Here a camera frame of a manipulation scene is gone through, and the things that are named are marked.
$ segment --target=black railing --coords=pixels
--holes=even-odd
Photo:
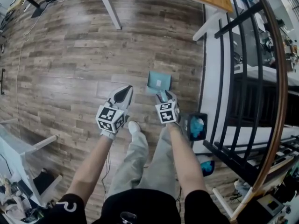
[[[299,21],[299,2],[298,2],[298,0],[288,0],[288,2],[290,3],[292,10],[296,14],[296,17]]]
[[[218,103],[216,108],[216,116],[214,120],[214,125],[211,133],[210,141],[205,140],[204,146],[208,148],[213,154],[218,156],[224,163],[226,163],[230,168],[232,168],[244,181],[251,185],[254,190],[258,189],[266,180],[268,182],[271,177],[268,177],[268,172],[275,162],[279,162],[289,155],[281,155],[278,159],[277,152],[280,150],[280,139],[282,135],[282,130],[284,127],[285,113],[286,113],[286,100],[287,100],[287,77],[286,77],[286,65],[285,65],[285,53],[282,38],[280,35],[279,27],[275,15],[267,0],[259,0],[257,3],[252,3],[249,0],[243,0],[246,10],[239,12],[239,7],[237,1],[233,0],[235,7],[235,18],[233,21],[229,20],[229,15],[227,14],[228,24],[224,27],[221,26],[220,30],[215,34],[215,38],[220,38],[221,44],[221,73],[220,73],[220,85],[218,93]],[[256,138],[257,129],[261,126],[261,116],[264,107],[264,89],[267,82],[263,81],[263,57],[262,57],[262,46],[260,43],[259,30],[255,18],[255,14],[263,11],[267,22],[269,24],[269,31],[274,45],[274,54],[276,59],[276,70],[277,70],[277,82],[274,84],[273,90],[276,93],[274,97],[274,102],[272,104],[273,119],[270,122],[271,132],[269,135],[269,140],[264,143],[254,143]],[[255,39],[255,50],[256,50],[256,66],[258,67],[258,77],[256,80],[256,93],[255,98],[248,101],[247,92],[249,87],[249,79],[247,74],[247,47],[246,47],[246,36],[244,32],[244,22],[249,19],[252,24],[253,36]],[[239,74],[239,84],[240,92],[237,92],[235,87],[236,76],[235,76],[235,48],[232,29],[238,27],[240,31],[241,46],[242,46],[242,74]],[[220,136],[220,140],[214,141],[215,134],[219,121],[219,113],[221,107],[222,89],[223,89],[223,35],[229,33],[230,39],[230,85],[228,94],[228,105],[227,112],[224,120],[224,126]],[[240,131],[246,120],[245,107],[248,106],[248,102],[253,106],[253,115],[250,115],[250,124],[252,127],[249,141],[246,144],[238,145],[238,139]],[[233,107],[235,108],[235,134],[232,143],[229,145],[224,145],[225,137],[227,134],[228,126],[232,122],[231,112]],[[258,165],[252,164],[252,161],[259,160]]]

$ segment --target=cable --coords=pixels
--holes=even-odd
[[[47,2],[47,3],[52,3],[52,2],[64,2],[65,0],[62,0],[62,1],[60,1],[60,0],[56,0],[56,1],[53,1],[53,0],[51,0],[50,2]]]
[[[6,159],[3,157],[2,154],[0,154],[0,155],[1,155],[1,157],[5,160],[5,163],[6,163],[6,165],[7,165],[7,168],[8,168],[8,170],[9,170],[9,173],[10,173],[10,175],[12,176],[11,171],[10,171],[10,168],[9,168],[9,165],[8,165]]]
[[[235,200],[237,200],[240,204],[243,204],[243,205],[247,205],[248,203],[242,203],[239,198],[242,197],[242,195],[240,193],[238,193],[237,195],[234,195],[232,197],[230,197],[230,203],[234,203]]]
[[[31,34],[30,32],[32,31],[32,29],[36,26],[36,24],[38,23],[38,21],[40,20],[40,18],[42,17],[43,13],[47,10],[47,8],[50,6],[50,4],[52,4],[53,2],[64,2],[65,0],[62,0],[62,1],[59,1],[59,0],[56,0],[56,1],[51,1],[50,3],[48,3],[45,7],[45,9],[43,10],[43,12],[41,13],[41,15],[39,16],[39,18],[36,20],[36,22],[34,23],[34,25],[32,26],[32,28],[28,31],[28,32],[25,32],[23,34],[23,38],[26,39],[26,36],[29,35],[28,39],[25,40],[22,45],[21,45],[21,48],[20,48],[20,57],[19,57],[19,65],[18,65],[18,71],[17,71],[17,77],[16,77],[16,88],[15,88],[15,91],[16,91],[16,102],[17,102],[17,115],[18,115],[18,127],[19,127],[19,135],[20,135],[20,139],[22,139],[21,137],[21,129],[20,129],[20,116],[19,116],[19,102],[18,102],[18,76],[19,76],[19,72],[20,72],[20,65],[21,65],[21,52],[22,52],[22,48],[24,46],[24,44],[26,42],[28,42],[31,38]]]
[[[103,184],[103,187],[104,187],[104,200],[106,199],[106,187],[105,187],[105,184],[104,184],[104,179],[107,177],[107,175],[109,174],[110,172],[110,168],[111,168],[111,158],[110,158],[110,152],[108,153],[108,156],[106,158],[106,174],[105,176],[102,178],[101,182]]]
[[[182,195],[182,187],[179,187],[179,195],[178,195],[178,198],[176,199],[176,202],[178,202],[178,205],[179,205],[179,215],[181,215],[181,195]]]

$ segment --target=white sneaker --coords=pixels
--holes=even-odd
[[[135,121],[130,121],[128,127],[131,135],[133,135],[135,132],[141,131],[139,124],[137,124]]]

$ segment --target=wooden floor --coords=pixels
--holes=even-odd
[[[75,170],[96,144],[100,131],[95,114],[112,90],[126,84],[134,87],[129,115],[147,136],[149,162],[162,126],[154,98],[145,93],[148,72],[172,75],[171,89],[183,112],[198,108],[203,41],[193,42],[192,36],[203,23],[202,6],[186,0],[112,1],[123,25],[121,31],[114,28],[100,0],[50,4],[22,47],[19,74],[20,48],[28,38],[23,34],[37,20],[31,19],[33,7],[25,13],[23,7],[16,11],[16,19],[4,33],[8,42],[0,59],[0,68],[6,69],[0,120],[18,117],[18,94],[21,138],[34,144],[43,137],[57,135],[56,143],[29,160],[34,164],[34,175],[45,167],[64,176],[56,200],[66,192]],[[17,125],[11,129],[19,135]],[[125,157],[130,139],[125,126],[110,151],[106,188]],[[217,186],[229,197],[235,178],[219,162],[206,182],[210,193]],[[88,222],[99,218],[103,201],[104,189],[99,180],[86,206]]]

